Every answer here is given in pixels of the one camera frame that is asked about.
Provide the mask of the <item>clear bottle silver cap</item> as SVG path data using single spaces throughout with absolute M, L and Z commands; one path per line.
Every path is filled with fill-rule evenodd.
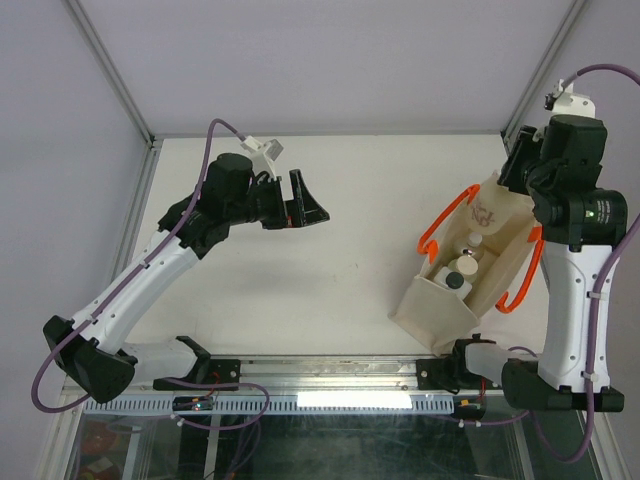
M 469 257 L 478 263 L 492 263 L 497 256 L 485 245 L 484 237 L 477 232 L 468 232 L 456 239 L 452 246 L 452 258 Z

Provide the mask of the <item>green bottle cream cap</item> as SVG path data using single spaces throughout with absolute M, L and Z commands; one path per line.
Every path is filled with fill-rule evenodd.
M 472 281 L 478 274 L 479 264 L 472 256 L 460 255 L 449 262 L 448 268 Z

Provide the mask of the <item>white square bottle black cap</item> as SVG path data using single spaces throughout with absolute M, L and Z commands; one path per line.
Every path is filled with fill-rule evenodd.
M 433 282 L 455 294 L 461 300 L 464 300 L 472 291 L 472 284 L 460 273 L 452 271 L 448 267 L 442 267 L 434 276 Z

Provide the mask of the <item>beige canvas bag orange handles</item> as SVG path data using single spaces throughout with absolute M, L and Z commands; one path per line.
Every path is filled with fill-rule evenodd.
M 451 353 L 492 309 L 526 298 L 545 242 L 533 202 L 493 173 L 464 189 L 420 237 L 425 260 L 391 320 L 436 356 Z

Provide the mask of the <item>beige spray bottle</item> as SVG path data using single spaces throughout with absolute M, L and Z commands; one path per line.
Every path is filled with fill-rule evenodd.
M 515 193 L 491 177 L 481 184 L 469 204 L 466 222 L 468 227 L 483 236 L 497 233 L 510 219 L 518 202 Z

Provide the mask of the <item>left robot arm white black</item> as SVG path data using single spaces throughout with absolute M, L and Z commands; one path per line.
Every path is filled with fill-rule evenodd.
M 210 163 L 199 191 L 169 208 L 135 260 L 72 319 L 52 317 L 44 326 L 55 363 L 86 394 L 106 403 L 130 385 L 157 386 L 178 379 L 188 388 L 206 383 L 211 355 L 195 340 L 132 344 L 127 337 L 162 293 L 225 241 L 232 227 L 258 222 L 266 230 L 303 228 L 329 220 L 299 170 L 289 173 L 293 197 L 281 180 L 256 173 L 252 161 L 223 153 Z

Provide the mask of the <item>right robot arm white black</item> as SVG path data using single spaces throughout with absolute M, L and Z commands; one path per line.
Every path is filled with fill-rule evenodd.
M 498 183 L 528 195 L 542 227 L 549 296 L 543 351 L 526 358 L 477 335 L 459 340 L 446 360 L 452 389 L 486 379 L 514 408 L 623 410 L 624 395 L 608 374 L 606 326 L 628 205 L 622 193 L 597 185 L 607 137 L 602 121 L 575 114 L 552 115 L 540 138 L 521 129 Z

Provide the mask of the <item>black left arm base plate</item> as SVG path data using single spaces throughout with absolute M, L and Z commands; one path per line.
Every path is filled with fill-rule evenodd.
M 236 391 L 241 374 L 241 360 L 210 357 L 198 360 L 194 368 L 183 377 L 167 377 L 153 381 L 156 391 L 206 390 L 221 386 L 222 391 Z

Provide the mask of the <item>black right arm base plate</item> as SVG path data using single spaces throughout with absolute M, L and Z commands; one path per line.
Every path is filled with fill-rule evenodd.
M 421 391 L 444 390 L 457 394 L 463 389 L 476 389 L 473 381 L 464 381 L 448 359 L 421 358 L 415 361 L 417 388 Z

